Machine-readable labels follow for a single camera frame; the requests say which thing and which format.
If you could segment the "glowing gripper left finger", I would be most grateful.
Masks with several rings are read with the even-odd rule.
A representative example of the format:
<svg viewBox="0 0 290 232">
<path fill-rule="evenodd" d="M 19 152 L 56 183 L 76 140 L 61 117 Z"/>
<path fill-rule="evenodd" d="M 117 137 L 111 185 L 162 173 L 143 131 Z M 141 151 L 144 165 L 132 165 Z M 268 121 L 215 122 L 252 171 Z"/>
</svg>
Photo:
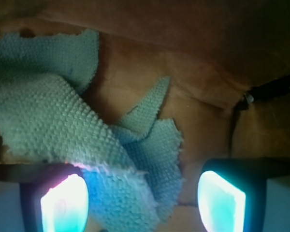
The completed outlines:
<svg viewBox="0 0 290 232">
<path fill-rule="evenodd" d="M 82 232 L 88 209 L 80 168 L 0 164 L 0 232 Z"/>
</svg>

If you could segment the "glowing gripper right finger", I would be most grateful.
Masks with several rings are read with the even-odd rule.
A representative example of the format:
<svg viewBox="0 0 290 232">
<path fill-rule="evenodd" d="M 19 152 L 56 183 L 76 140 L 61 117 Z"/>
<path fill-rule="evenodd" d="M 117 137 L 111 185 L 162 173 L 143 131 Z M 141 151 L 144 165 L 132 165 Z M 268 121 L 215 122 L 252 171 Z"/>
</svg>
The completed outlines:
<svg viewBox="0 0 290 232">
<path fill-rule="evenodd" d="M 290 158 L 210 159 L 197 200 L 208 232 L 290 232 Z"/>
</svg>

